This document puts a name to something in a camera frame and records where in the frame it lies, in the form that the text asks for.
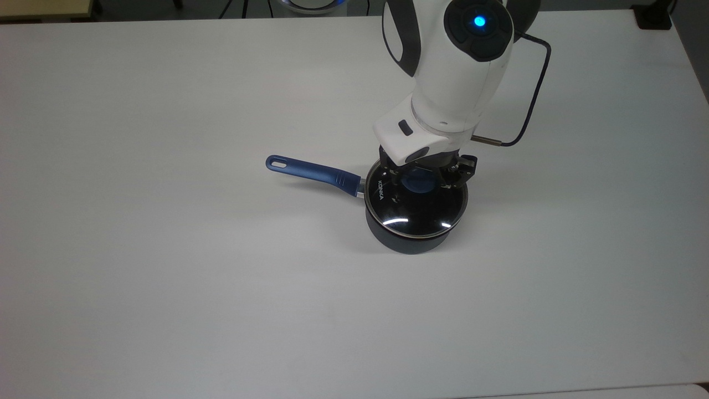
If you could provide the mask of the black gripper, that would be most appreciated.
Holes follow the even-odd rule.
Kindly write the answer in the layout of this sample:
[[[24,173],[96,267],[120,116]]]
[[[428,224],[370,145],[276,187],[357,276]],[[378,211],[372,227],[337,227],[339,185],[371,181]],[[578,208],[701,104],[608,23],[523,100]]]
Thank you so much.
[[[477,162],[476,156],[459,156],[459,151],[450,151],[397,166],[385,149],[379,147],[382,175],[387,175],[392,186],[405,187],[411,192],[430,192],[436,187],[462,190],[476,174]]]

